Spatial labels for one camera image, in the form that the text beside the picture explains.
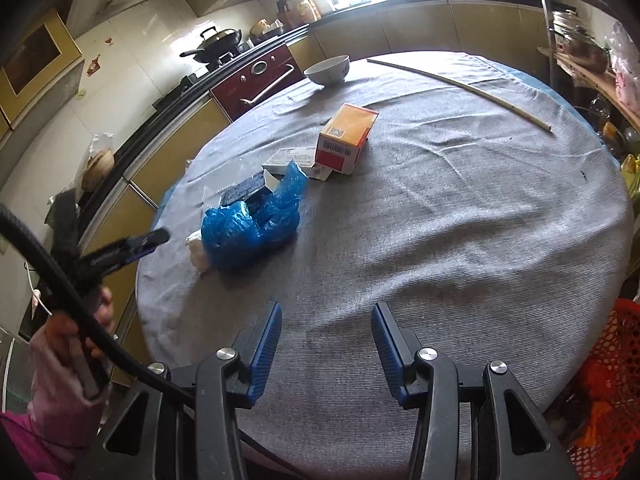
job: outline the oven handle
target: oven handle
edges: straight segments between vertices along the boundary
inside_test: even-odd
[[[284,74],[282,74],[279,78],[277,78],[276,81],[274,81],[269,86],[267,86],[267,88],[265,88],[262,92],[260,92],[251,101],[249,101],[249,99],[240,99],[240,102],[246,104],[249,107],[254,107],[255,105],[257,105],[262,100],[262,98],[265,95],[267,95],[268,92],[270,92],[273,89],[274,86],[276,86],[278,83],[280,83],[288,75],[293,74],[293,71],[295,70],[295,67],[293,65],[290,65],[290,64],[286,64],[285,66],[288,67],[288,70]]]

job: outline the red cabinet panel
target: red cabinet panel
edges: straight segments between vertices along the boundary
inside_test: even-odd
[[[225,112],[236,120],[255,105],[304,79],[287,45],[281,45],[211,89]]]

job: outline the wooden stick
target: wooden stick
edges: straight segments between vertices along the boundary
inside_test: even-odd
[[[433,77],[434,79],[437,79],[438,81],[442,81],[443,83],[448,83],[450,85],[457,86],[459,88],[462,88],[463,90],[467,90],[468,92],[471,92],[473,94],[479,95],[480,97],[484,97],[485,99],[488,99],[489,101],[494,102],[494,103],[496,103],[497,105],[500,105],[503,108],[507,108],[507,110],[510,110],[515,114],[518,114],[520,117],[525,118],[527,121],[529,121],[530,123],[535,124],[536,126],[539,126],[543,130],[546,130],[548,132],[551,131],[551,126],[549,126],[545,122],[541,121],[539,118],[534,117],[529,112],[526,112],[522,108],[518,108],[516,105],[512,105],[511,103],[508,103],[507,101],[504,101],[503,99],[500,99],[499,97],[496,97],[495,95],[491,95],[488,92],[485,92],[484,90],[480,90],[480,89],[476,88],[475,86],[471,86],[471,85],[468,85],[466,83],[463,83],[463,82],[460,82],[460,81],[456,81],[455,79],[449,79],[448,77],[444,77],[444,76],[439,75],[439,74],[434,74],[434,73],[427,72],[425,70],[420,70],[418,68],[413,68],[413,67],[410,67],[410,66],[403,66],[403,65],[400,65],[400,64],[396,64],[396,63],[389,63],[388,61],[382,61],[382,60],[379,60],[379,59],[372,59],[370,57],[367,58],[367,61],[369,61],[370,63],[378,64],[378,65],[390,66],[392,68],[399,68],[401,70],[407,70],[408,72],[414,72],[416,74],[421,74],[421,75],[425,75],[425,76],[428,76],[428,77]]]

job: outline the metal screw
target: metal screw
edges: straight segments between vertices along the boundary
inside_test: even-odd
[[[236,357],[236,351],[233,348],[229,348],[225,346],[216,352],[218,359],[222,361],[229,361],[229,359],[233,359]]]
[[[507,365],[504,361],[491,361],[489,368],[494,374],[503,375],[507,373]]]
[[[156,375],[164,373],[164,365],[162,363],[151,363],[147,368]]]
[[[422,348],[418,351],[418,357],[423,361],[433,361],[438,353],[433,348]]]

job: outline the white bowl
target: white bowl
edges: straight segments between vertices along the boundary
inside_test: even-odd
[[[344,81],[349,73],[349,56],[325,59],[305,70],[305,76],[322,86],[331,86]]]

